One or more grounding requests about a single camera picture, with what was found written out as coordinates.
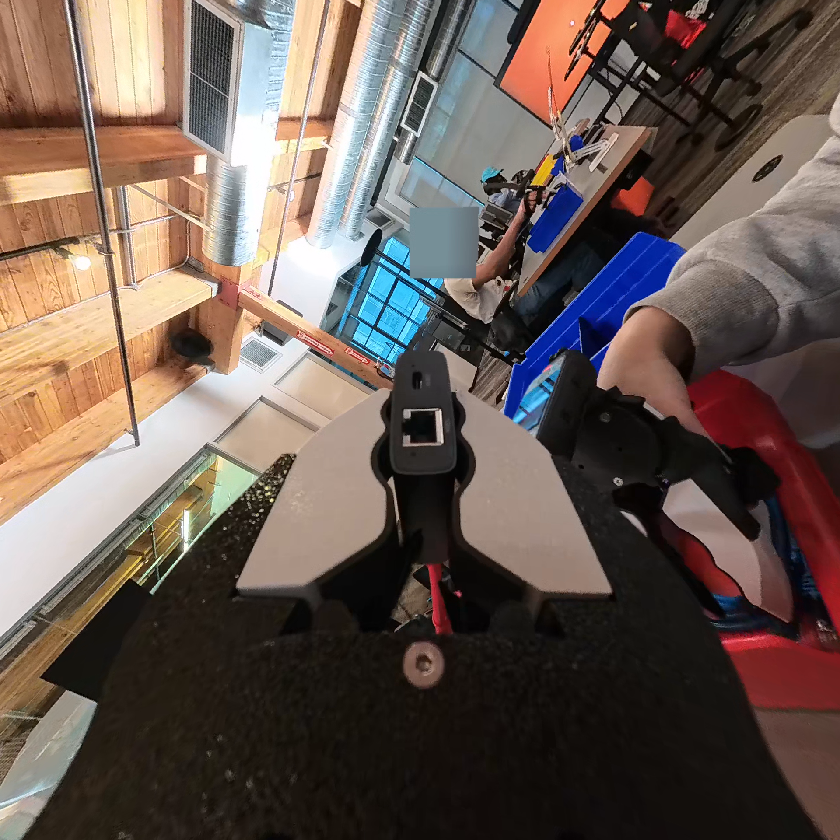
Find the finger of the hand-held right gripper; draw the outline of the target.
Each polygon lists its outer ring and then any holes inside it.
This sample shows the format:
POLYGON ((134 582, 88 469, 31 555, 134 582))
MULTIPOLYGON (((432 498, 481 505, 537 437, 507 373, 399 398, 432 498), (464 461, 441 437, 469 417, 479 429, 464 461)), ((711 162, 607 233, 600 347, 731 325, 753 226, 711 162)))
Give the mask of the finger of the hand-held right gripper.
POLYGON ((755 539, 741 533, 692 480, 667 490, 664 513, 704 545, 716 566, 738 584, 750 603, 783 622, 793 621, 791 583, 773 546, 765 501, 749 509, 749 515, 759 524, 755 539))

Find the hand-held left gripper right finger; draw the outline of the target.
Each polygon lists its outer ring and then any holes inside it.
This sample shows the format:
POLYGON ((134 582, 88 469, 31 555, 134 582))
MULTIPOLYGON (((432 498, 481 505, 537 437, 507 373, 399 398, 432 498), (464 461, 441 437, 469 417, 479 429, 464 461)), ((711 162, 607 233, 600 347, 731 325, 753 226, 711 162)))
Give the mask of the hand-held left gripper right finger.
POLYGON ((604 601, 613 588, 550 452, 498 410, 453 394, 457 487, 449 537, 456 634, 486 632, 518 603, 532 624, 555 601, 604 601))

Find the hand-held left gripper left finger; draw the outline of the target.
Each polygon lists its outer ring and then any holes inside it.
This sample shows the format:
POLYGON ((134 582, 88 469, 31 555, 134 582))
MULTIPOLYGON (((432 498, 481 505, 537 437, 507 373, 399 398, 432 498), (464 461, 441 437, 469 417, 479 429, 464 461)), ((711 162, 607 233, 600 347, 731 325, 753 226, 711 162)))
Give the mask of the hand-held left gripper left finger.
POLYGON ((394 630, 422 527, 397 500, 390 411, 382 389, 302 446, 239 574, 239 596, 289 601, 311 617, 336 602, 364 633, 394 630))

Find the red plastic bin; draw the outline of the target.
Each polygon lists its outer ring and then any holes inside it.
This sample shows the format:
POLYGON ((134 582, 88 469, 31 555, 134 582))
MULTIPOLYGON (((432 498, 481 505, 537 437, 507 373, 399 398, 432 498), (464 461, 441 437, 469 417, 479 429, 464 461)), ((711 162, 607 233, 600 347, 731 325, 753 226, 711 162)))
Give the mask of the red plastic bin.
POLYGON ((752 704, 838 712, 838 498, 814 454, 758 386, 718 371, 690 385, 688 394, 720 445, 753 450, 780 479, 765 503, 773 546, 791 583, 793 621, 750 603, 704 545, 672 521, 668 541, 722 609, 713 625, 752 704))

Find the black ethernet adapter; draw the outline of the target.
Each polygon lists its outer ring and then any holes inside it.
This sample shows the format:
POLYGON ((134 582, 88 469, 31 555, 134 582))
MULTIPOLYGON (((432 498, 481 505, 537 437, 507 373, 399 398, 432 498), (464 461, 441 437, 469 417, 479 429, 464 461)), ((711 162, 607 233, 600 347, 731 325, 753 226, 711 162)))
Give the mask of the black ethernet adapter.
POLYGON ((414 561, 442 564, 458 462, 455 403, 446 358, 407 351, 397 361, 390 400, 390 460, 400 519, 414 561))

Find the grey sleeved right forearm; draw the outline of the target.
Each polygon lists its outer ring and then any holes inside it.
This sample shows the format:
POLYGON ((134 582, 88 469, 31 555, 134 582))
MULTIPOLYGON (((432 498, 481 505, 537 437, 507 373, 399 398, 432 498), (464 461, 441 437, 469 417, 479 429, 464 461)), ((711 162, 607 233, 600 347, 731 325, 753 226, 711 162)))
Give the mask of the grey sleeved right forearm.
POLYGON ((831 136, 766 204, 690 248, 665 287, 627 310, 655 308, 694 347, 696 379, 839 335, 839 100, 831 136))

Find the person's right hand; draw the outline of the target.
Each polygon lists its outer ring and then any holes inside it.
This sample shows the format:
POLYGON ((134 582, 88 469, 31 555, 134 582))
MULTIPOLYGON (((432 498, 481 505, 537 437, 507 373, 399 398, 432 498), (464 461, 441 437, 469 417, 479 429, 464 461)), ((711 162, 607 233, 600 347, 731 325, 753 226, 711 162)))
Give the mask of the person's right hand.
POLYGON ((686 328, 657 308, 631 314, 612 340, 597 384, 639 396, 662 417, 674 417, 690 432, 704 434, 691 406, 684 373, 690 371, 694 346, 686 328))

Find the wooden ceiling beam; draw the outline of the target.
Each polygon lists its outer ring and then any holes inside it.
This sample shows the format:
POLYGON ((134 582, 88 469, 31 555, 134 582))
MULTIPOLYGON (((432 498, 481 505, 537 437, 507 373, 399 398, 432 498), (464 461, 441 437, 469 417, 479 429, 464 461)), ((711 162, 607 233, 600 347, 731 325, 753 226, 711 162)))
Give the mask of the wooden ceiling beam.
POLYGON ((380 365, 375 360, 357 350, 372 361, 370 366, 359 364, 344 352, 345 347, 351 346, 335 338, 329 332, 325 332, 319 327, 312 325, 301 315, 296 314, 278 301, 272 300, 255 287, 247 286, 238 289, 238 305, 247 312, 257 316, 261 321, 267 322, 269 325, 286 333, 294 340, 297 340, 297 331, 301 330, 309 333, 318 341, 332 347, 334 350, 333 356, 325 356, 340 368, 348 371, 352 375, 358 376, 364 382, 373 386, 374 389, 391 390, 393 388, 392 378, 382 372, 380 365))

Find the black ceiling speaker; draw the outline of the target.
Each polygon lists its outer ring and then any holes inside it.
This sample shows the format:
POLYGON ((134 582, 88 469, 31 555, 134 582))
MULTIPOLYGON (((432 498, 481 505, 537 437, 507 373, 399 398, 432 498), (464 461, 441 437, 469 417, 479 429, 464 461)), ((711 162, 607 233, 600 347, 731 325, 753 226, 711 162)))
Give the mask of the black ceiling speaker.
POLYGON ((211 356, 214 346, 210 339, 193 328, 183 328, 169 336, 173 352, 189 361, 190 364, 200 364, 208 370, 215 366, 211 356))

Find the blue-lit window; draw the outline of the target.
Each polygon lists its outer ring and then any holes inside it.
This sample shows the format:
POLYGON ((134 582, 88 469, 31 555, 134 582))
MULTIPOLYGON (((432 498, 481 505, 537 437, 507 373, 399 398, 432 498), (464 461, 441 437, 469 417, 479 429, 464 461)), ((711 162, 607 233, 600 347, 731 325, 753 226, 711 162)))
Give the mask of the blue-lit window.
POLYGON ((384 240, 380 255, 337 279, 322 327, 343 343, 388 364, 414 343, 436 316, 429 301, 443 298, 443 278, 408 274, 408 234, 384 240))

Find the small blue plastic bin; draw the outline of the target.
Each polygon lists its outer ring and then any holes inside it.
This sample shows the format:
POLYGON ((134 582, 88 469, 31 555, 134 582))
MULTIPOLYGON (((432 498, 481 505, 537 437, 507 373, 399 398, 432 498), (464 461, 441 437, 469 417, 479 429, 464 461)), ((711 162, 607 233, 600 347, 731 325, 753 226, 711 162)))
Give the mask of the small blue plastic bin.
POLYGON ((539 218, 531 225, 528 236, 531 251, 542 254, 549 250, 582 205, 583 197, 572 184, 560 184, 559 189, 544 204, 539 218))

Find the long wooden work table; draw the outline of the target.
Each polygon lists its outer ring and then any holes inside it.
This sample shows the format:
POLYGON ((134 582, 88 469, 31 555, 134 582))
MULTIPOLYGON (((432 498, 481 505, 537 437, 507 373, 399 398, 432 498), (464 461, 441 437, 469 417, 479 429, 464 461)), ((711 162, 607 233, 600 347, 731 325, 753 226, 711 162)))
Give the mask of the long wooden work table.
POLYGON ((520 295, 538 282, 604 195, 633 168, 640 152, 653 149, 657 133, 655 127, 609 124, 601 137, 604 147, 563 174, 559 179, 560 189, 553 194, 553 198, 561 200, 563 225, 552 225, 553 236, 544 241, 541 250, 534 249, 532 236, 528 237, 520 272, 520 295))

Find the thin metal ceiling rod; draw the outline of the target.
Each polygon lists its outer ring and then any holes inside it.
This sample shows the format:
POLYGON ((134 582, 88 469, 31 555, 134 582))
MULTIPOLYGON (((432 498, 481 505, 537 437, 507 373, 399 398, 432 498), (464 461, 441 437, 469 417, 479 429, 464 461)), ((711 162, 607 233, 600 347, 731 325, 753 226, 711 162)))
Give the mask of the thin metal ceiling rod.
POLYGON ((79 17, 77 3, 75 1, 64 1, 64 15, 70 43, 70 54, 76 80, 77 96, 79 100, 81 128, 85 147, 87 151, 88 171, 91 180, 91 190, 98 218, 100 237, 99 253, 103 257, 108 276, 108 288, 112 310, 112 320, 117 339, 119 357, 122 367, 122 379, 125 391, 125 399, 129 411, 130 433, 133 444, 138 448, 141 444, 139 421, 133 395, 133 383, 130 372, 128 356, 128 344, 125 337, 123 316, 119 300, 119 289, 116 269, 114 265, 114 254, 111 245, 109 216, 106 204, 106 193, 102 177, 102 167, 99 157, 98 139, 96 126, 93 118, 91 103, 91 92, 89 85, 88 69, 85 59, 85 51, 82 44, 79 28, 79 17))

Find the black office chair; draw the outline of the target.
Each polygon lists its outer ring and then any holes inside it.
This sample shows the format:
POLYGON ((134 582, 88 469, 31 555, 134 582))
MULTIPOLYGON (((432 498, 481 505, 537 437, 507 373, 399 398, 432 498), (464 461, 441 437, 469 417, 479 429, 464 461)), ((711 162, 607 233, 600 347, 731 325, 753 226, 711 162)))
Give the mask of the black office chair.
POLYGON ((693 122, 684 122, 686 131, 679 136, 678 142, 689 140, 692 145, 698 145, 704 138, 700 126, 709 116, 723 126, 715 141, 715 152, 724 151, 738 142, 751 129, 762 106, 751 104, 731 117, 715 102, 722 82, 742 81, 751 97, 757 95, 762 89, 761 84, 741 73, 740 63, 752 53, 763 53, 781 30, 792 26, 802 31, 813 20, 810 9, 798 7, 745 46, 726 53, 725 44, 732 28, 748 4, 722 2, 710 22, 688 47, 681 46, 676 36, 667 35, 665 25, 659 23, 652 10, 643 9, 641 2, 631 2, 626 7, 630 17, 625 41, 635 56, 658 75, 652 90, 642 89, 641 93, 663 112, 667 110, 665 98, 675 91, 687 94, 697 104, 696 117, 693 122))

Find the large metal air vent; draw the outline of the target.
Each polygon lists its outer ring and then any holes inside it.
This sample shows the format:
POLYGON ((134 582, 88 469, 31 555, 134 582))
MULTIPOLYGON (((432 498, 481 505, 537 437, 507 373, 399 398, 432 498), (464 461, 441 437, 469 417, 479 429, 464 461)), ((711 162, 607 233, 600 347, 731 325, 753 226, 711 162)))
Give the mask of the large metal air vent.
POLYGON ((207 153, 229 163, 245 23, 217 2, 184 1, 182 10, 182 130, 207 153))

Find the small wall vent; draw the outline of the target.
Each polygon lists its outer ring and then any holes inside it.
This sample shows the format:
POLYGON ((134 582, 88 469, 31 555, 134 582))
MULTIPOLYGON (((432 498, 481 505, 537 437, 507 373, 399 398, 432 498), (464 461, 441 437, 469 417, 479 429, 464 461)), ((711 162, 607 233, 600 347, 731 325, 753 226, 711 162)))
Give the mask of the small wall vent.
POLYGON ((242 343, 239 362, 264 374, 282 358, 281 347, 271 339, 253 332, 242 343))

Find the small duct vent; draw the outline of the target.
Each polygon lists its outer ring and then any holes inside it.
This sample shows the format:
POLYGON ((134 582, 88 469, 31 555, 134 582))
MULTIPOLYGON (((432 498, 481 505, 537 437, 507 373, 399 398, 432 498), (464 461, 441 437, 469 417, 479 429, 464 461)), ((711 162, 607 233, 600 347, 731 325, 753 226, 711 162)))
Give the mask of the small duct vent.
POLYGON ((400 129, 417 138, 420 136, 427 116, 437 94, 438 82, 423 71, 418 71, 413 87, 399 122, 400 129))

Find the slim silver air duct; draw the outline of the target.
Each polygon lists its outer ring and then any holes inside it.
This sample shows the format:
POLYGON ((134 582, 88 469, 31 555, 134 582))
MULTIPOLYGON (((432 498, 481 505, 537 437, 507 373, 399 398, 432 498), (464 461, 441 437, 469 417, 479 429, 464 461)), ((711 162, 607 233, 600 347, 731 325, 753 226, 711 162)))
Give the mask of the slim silver air duct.
POLYGON ((361 238, 379 174, 417 77, 436 16, 447 2, 367 1, 344 79, 306 233, 328 249, 361 238))

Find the orange wall panel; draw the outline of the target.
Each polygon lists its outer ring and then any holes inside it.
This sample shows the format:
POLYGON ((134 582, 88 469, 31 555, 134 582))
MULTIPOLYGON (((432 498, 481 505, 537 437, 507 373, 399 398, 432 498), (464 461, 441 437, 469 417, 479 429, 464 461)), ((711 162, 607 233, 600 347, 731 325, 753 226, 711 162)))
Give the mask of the orange wall panel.
POLYGON ((608 121, 620 122, 617 105, 608 106, 611 93, 589 74, 592 58, 573 66, 574 38, 582 31, 595 1, 521 2, 508 31, 507 54, 495 87, 543 124, 549 125, 549 88, 554 105, 571 124, 595 123, 607 109, 608 121))

